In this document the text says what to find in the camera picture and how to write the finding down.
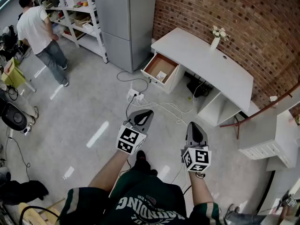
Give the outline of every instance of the concrete floor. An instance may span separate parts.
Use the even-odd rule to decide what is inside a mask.
[[[35,78],[38,70],[44,64],[32,52],[20,66],[27,79],[37,89],[30,92],[25,88],[24,96],[29,102],[39,108],[39,118],[32,131],[26,136],[14,132],[14,138],[19,142],[25,162],[30,162],[28,173],[31,180],[39,180],[49,190],[44,201],[36,199],[31,205],[47,207],[67,196],[71,188],[84,187],[89,184],[95,174],[102,168],[116,151],[115,143],[118,130],[126,119],[125,110],[128,106],[126,95],[131,86],[141,91],[145,82],[120,82],[116,75],[121,71],[113,64],[105,64],[98,55],[76,48],[73,42],[61,38],[59,44],[69,59],[67,76],[68,87],[63,87],[51,100],[50,97],[58,88],[50,71],[45,68]],[[144,78],[140,72],[134,75],[121,74],[122,79]],[[148,102],[175,103],[182,111],[189,111],[193,103],[188,100],[191,93],[184,78],[175,90],[167,95],[152,84],[144,92]],[[129,113],[138,110],[131,106]],[[170,171],[163,181],[171,183],[181,168],[180,149],[185,144],[186,126],[176,124],[176,118],[162,108],[153,107],[154,118],[148,131],[142,149],[147,153],[147,159],[153,168],[160,172],[165,166]],[[253,212],[264,192],[269,180],[265,171],[267,160],[249,160],[237,149],[236,131],[231,127],[212,127],[196,116],[194,109],[184,115],[184,121],[198,123],[207,133],[212,150],[211,167],[206,172],[205,181],[220,205],[223,213],[231,203],[247,202],[245,212]],[[91,148],[86,144],[100,126],[108,121],[109,126]],[[6,142],[6,126],[0,123],[0,142]],[[12,179],[27,182],[26,169],[22,162],[17,145],[8,141],[7,166],[12,173]],[[134,164],[135,155],[129,157],[129,163]],[[70,168],[74,172],[70,177],[63,176]],[[174,184],[183,188],[185,172],[182,169]],[[190,214],[193,203],[191,190],[185,194],[187,213]],[[13,218],[19,217],[17,206],[8,206]]]

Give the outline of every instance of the hand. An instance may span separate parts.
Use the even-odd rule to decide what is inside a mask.
[[[59,39],[58,36],[54,33],[50,36],[50,38],[54,41],[58,41],[58,39]]]

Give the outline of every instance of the refrigerator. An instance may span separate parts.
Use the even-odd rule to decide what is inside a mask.
[[[108,60],[132,73],[149,57],[155,0],[95,0]]]

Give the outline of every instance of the white vase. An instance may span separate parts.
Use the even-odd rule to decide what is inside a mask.
[[[214,40],[212,41],[211,45],[210,45],[210,49],[211,50],[215,50],[217,45],[220,42],[220,38],[219,37],[215,37]]]

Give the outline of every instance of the green t-shirt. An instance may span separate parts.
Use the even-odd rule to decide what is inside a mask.
[[[110,197],[102,189],[71,189],[57,225],[225,224],[216,203],[203,203],[186,216],[180,187],[131,170],[122,175]]]

